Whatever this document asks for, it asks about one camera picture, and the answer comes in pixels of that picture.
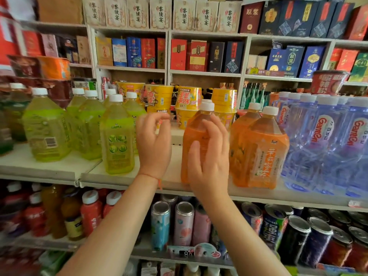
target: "orange beverage bottle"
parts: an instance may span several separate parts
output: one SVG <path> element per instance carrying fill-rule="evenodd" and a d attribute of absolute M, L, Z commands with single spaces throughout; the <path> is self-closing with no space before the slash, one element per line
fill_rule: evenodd
<path fill-rule="evenodd" d="M 275 189 L 289 150 L 289 138 L 275 119 L 278 108 L 265 106 L 262 113 L 239 136 L 244 155 L 241 176 L 233 180 L 238 187 Z"/>
<path fill-rule="evenodd" d="M 183 136 L 183 152 L 182 152 L 182 183 L 188 182 L 188 153 L 193 141 L 198 140 L 200 142 L 200 163 L 205 161 L 209 135 L 202 120 L 210 120 L 212 114 L 214 114 L 214 103 L 201 103 L 200 114 L 196 114 L 188 124 L 184 131 Z"/>
<path fill-rule="evenodd" d="M 244 132 L 254 121 L 260 119 L 260 103 L 249 103 L 249 108 L 242 117 L 238 118 L 230 130 L 229 164 L 230 174 L 239 179 L 242 171 L 244 150 L 239 146 L 239 135 Z"/>

